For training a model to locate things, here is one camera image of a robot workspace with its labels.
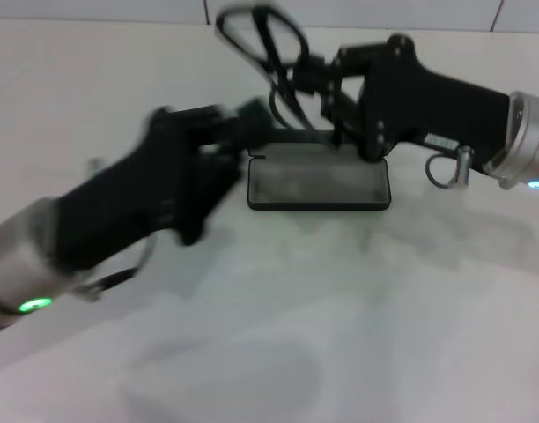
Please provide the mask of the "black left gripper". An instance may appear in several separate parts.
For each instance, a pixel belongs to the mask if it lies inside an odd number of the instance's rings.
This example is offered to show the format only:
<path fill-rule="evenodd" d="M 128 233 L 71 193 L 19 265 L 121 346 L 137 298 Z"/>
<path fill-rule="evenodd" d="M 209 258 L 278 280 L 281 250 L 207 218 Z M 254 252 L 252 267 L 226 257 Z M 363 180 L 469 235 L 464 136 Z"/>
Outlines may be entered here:
<path fill-rule="evenodd" d="M 273 135 L 262 99 L 235 109 L 157 109 L 126 157 L 58 198 L 56 261 L 90 270 L 165 229 L 185 245 L 197 242 L 209 214 L 242 175 L 239 155 L 202 153 L 201 147 L 257 148 Z"/>

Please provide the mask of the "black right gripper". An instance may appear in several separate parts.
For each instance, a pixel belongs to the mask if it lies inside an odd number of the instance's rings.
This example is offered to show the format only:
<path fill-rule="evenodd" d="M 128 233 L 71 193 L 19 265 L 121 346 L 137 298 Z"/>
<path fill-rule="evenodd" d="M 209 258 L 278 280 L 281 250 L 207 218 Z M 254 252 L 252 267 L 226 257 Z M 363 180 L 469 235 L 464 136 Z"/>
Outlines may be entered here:
<path fill-rule="evenodd" d="M 365 138 L 358 153 L 365 160 L 386 156 L 402 141 L 421 145 L 428 134 L 471 147 L 478 162 L 505 145 L 509 96 L 427 70 L 413 40 L 395 34 L 373 47 L 340 47 L 329 63 L 309 55 L 293 66 L 293 88 L 321 94 L 321 116 L 333 125 L 332 148 L 360 141 L 358 107 L 341 81 L 363 76 Z"/>

